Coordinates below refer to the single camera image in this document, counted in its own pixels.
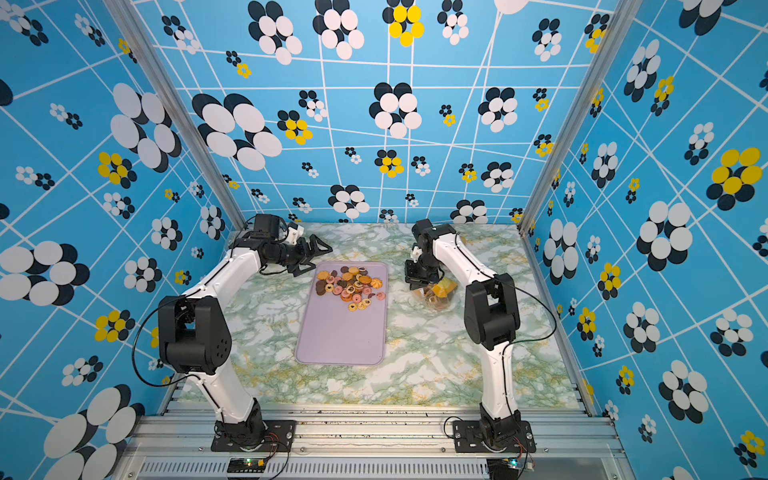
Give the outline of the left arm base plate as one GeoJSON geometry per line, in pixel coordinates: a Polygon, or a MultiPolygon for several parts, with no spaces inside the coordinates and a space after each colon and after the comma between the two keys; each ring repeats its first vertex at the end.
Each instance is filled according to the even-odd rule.
{"type": "Polygon", "coordinates": [[[295,420],[266,420],[254,425],[216,421],[213,452],[290,452],[298,423],[295,420]]]}

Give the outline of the ziploc bag of cookies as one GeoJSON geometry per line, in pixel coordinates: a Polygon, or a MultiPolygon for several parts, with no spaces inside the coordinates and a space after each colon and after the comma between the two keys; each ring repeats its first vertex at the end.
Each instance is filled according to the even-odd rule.
{"type": "Polygon", "coordinates": [[[443,311],[452,307],[453,297],[459,284],[448,277],[436,284],[429,284],[412,291],[412,296],[433,311],[443,311]]]}

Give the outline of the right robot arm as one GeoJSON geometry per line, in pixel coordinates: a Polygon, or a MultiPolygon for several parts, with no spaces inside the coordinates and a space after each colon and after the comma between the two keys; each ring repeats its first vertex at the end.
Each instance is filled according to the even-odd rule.
{"type": "Polygon", "coordinates": [[[415,244],[405,262],[405,281],[412,290],[436,285],[449,271],[465,287],[464,325],[479,347],[483,394],[482,441],[494,451],[509,446],[522,431],[514,395],[511,356],[521,319],[514,280],[498,274],[469,252],[453,226],[414,224],[415,244]]]}

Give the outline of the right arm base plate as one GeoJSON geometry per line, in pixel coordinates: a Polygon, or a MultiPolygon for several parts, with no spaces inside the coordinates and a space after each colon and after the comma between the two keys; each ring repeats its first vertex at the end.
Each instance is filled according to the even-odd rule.
{"type": "Polygon", "coordinates": [[[457,453],[535,453],[537,445],[527,421],[508,419],[501,422],[456,420],[450,435],[457,453]]]}

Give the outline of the lilac plastic tray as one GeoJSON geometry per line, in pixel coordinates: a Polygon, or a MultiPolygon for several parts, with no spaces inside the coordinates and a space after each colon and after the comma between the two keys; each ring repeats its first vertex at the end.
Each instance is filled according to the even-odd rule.
{"type": "MultiPolygon", "coordinates": [[[[378,264],[381,262],[325,261],[316,274],[332,264],[378,264]]],[[[343,306],[314,296],[314,281],[307,302],[297,348],[296,360],[303,364],[371,366],[379,364],[385,353],[387,298],[365,311],[350,312],[343,306]]]]}

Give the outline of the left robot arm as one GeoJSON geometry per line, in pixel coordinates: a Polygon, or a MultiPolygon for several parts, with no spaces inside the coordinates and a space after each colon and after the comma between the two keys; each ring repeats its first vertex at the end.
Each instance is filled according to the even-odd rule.
{"type": "Polygon", "coordinates": [[[299,276],[314,269],[313,259],[333,248],[294,222],[257,214],[252,227],[233,241],[223,260],[180,296],[161,300],[158,314],[161,361],[191,381],[214,410],[214,444],[223,451],[277,450],[286,444],[268,429],[258,400],[238,378],[230,354],[231,332],[224,310],[243,284],[270,265],[299,276]]]}

